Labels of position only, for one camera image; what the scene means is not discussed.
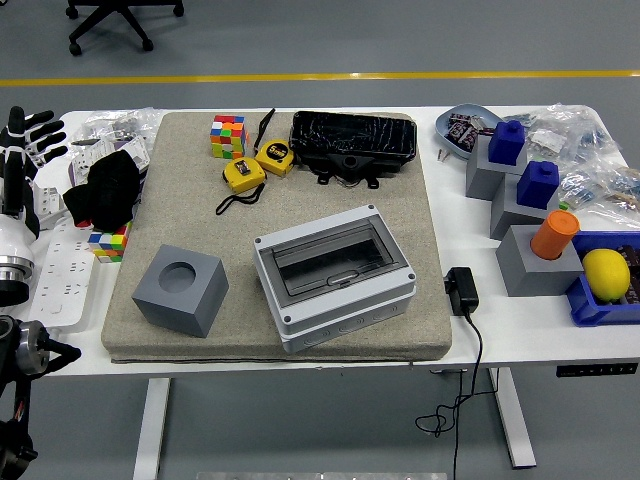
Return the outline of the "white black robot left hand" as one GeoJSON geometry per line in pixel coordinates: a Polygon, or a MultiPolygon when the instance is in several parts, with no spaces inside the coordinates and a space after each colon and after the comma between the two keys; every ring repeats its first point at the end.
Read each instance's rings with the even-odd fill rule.
{"type": "Polygon", "coordinates": [[[1,262],[26,264],[30,246],[40,234],[34,206],[33,181],[38,171],[67,152],[64,122],[45,110],[27,114],[10,109],[1,129],[1,262]]]}

